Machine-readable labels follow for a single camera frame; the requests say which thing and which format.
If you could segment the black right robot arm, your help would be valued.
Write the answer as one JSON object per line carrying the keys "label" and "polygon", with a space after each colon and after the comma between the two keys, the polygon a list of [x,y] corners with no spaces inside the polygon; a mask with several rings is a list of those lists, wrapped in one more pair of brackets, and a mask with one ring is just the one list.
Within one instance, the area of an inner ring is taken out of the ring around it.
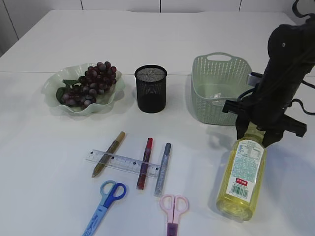
{"label": "black right robot arm", "polygon": [[239,95],[237,101],[226,100],[224,113],[237,115],[237,138],[245,136],[249,124],[263,132],[262,145],[280,141],[285,131],[303,137],[306,124],[285,114],[292,103],[302,105],[294,98],[301,84],[311,88],[313,84],[304,80],[315,65],[315,15],[301,14],[298,1],[292,6],[298,18],[306,18],[299,26],[282,24],[270,35],[268,41],[269,62],[263,74],[252,72],[248,75],[248,84],[252,87]]}

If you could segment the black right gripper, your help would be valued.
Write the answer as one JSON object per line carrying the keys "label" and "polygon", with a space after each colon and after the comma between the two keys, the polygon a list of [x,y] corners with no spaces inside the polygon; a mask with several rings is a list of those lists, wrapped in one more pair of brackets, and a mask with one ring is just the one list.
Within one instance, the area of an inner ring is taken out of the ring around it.
{"label": "black right gripper", "polygon": [[306,74],[305,56],[271,58],[259,84],[242,93],[236,101],[226,100],[222,111],[237,115],[237,140],[244,137],[249,123],[264,132],[262,145],[265,148],[279,142],[286,131],[303,137],[307,131],[306,124],[285,112]]}

